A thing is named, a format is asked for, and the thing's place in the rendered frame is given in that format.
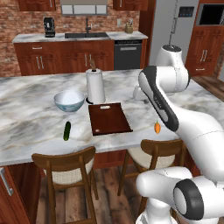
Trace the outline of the black tap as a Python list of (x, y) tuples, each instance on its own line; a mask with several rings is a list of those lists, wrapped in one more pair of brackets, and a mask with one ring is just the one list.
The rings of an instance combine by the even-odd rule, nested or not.
[(89, 31), (92, 29), (92, 25), (88, 25), (88, 18), (86, 17), (86, 33), (89, 33)]

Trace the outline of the grey fridge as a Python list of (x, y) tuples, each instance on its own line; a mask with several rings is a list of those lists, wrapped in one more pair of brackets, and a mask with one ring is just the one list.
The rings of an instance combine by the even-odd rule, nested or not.
[(186, 61), (199, 0), (156, 0), (149, 64), (154, 65), (163, 45), (178, 46)]

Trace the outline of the white paper towel roll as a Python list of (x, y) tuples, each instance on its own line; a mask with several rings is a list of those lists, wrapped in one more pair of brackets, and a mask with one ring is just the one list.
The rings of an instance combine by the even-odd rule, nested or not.
[(87, 78), (87, 100), (92, 104), (103, 104), (106, 101), (102, 70), (95, 66), (95, 61), (91, 59), (91, 68), (86, 71)]

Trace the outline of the dark brown wooden tray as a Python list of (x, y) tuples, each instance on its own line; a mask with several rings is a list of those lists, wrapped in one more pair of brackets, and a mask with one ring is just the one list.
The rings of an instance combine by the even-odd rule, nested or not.
[(88, 112), (94, 136), (132, 132), (120, 102), (89, 105)]

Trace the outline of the green cucumber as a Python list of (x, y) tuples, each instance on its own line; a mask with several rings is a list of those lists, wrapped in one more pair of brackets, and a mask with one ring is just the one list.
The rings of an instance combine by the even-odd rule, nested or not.
[(65, 129), (64, 129), (64, 135), (63, 135), (63, 139), (65, 141), (67, 141), (69, 139), (70, 130), (71, 130), (71, 123), (70, 122), (66, 122)]

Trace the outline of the brown tall cupboard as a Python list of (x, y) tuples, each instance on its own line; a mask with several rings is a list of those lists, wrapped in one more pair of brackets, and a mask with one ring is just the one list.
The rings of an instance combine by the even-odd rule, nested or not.
[(191, 76), (214, 74), (224, 39), (224, 28), (200, 26), (192, 31), (185, 67)]

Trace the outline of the window with white frame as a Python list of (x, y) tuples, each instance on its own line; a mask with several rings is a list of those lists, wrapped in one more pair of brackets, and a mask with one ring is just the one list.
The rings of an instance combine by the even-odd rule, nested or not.
[(94, 16), (108, 13), (108, 0), (60, 0), (63, 16)]

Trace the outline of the pale blue bowl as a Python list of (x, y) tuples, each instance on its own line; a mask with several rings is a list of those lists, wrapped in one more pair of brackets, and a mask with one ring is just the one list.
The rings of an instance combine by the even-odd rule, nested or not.
[(65, 90), (53, 97), (55, 105), (64, 112), (75, 112), (79, 110), (84, 101), (85, 95), (77, 90)]

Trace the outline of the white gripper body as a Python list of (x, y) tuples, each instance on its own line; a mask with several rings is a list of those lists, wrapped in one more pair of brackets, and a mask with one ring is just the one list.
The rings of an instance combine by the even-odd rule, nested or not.
[(149, 102), (147, 95), (142, 91), (142, 89), (139, 86), (135, 86), (133, 92), (133, 98), (136, 101)]

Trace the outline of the black coffee machine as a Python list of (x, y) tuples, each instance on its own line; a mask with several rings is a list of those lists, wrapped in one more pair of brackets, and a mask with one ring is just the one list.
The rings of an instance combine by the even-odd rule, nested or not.
[(52, 17), (44, 18), (45, 37), (53, 38), (55, 36), (54, 20)]

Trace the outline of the dark sink basin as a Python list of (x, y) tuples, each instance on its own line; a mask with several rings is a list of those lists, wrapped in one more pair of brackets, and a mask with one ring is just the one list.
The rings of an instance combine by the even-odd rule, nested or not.
[(65, 39), (83, 39), (83, 38), (108, 38), (109, 35), (106, 32), (97, 33), (65, 33)]

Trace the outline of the black built-in microwave oven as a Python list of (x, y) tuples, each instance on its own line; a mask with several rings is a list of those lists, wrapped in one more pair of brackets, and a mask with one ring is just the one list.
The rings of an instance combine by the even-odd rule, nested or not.
[(224, 3), (201, 3), (196, 25), (224, 25)]

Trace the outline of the brown island cupboard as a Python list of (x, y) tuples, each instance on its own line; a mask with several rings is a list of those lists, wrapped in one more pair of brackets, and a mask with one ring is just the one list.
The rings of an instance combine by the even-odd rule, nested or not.
[(36, 224), (41, 176), (34, 163), (3, 166), (14, 193), (10, 196), (0, 177), (0, 224)]

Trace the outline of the black dishwasher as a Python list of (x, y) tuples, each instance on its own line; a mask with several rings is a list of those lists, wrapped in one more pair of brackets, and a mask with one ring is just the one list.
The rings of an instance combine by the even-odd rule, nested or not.
[(141, 39), (116, 40), (114, 46), (114, 69), (139, 69), (141, 51)]

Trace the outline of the tan knife block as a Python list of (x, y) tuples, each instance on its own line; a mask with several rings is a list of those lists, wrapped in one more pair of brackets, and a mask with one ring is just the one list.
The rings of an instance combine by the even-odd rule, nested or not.
[(133, 32), (133, 20), (132, 19), (130, 19), (126, 23), (124, 31), (129, 34), (131, 34)]

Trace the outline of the wooden stool with woven seat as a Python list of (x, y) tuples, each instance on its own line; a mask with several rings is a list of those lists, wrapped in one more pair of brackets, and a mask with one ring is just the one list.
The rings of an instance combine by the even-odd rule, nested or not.
[[(182, 140), (153, 141), (144, 139), (141, 146), (127, 149), (122, 165), (117, 195), (120, 196), (125, 179), (135, 178), (138, 174), (148, 170), (183, 166), (185, 162), (186, 146)], [(132, 159), (137, 172), (126, 173), (128, 162)]]
[(99, 199), (93, 171), (95, 147), (56, 156), (35, 153), (31, 158), (36, 166), (45, 170), (47, 176), (51, 223), (57, 224), (55, 191), (83, 186), (91, 218), (67, 224), (97, 224), (91, 195), (91, 189), (94, 189), (95, 199)]

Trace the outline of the brown base cupboard run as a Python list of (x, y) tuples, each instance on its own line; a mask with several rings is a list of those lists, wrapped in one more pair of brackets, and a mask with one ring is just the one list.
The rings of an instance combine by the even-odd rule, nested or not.
[(89, 61), (102, 71), (114, 69), (114, 41), (59, 41), (15, 43), (22, 75), (82, 73)]

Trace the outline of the brown wall cupboard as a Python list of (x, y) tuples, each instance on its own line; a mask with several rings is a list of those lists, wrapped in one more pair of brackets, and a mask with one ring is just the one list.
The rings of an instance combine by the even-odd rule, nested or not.
[(55, 11), (54, 0), (17, 0), (21, 11)]
[(142, 0), (113, 0), (113, 9), (116, 11), (138, 11)]

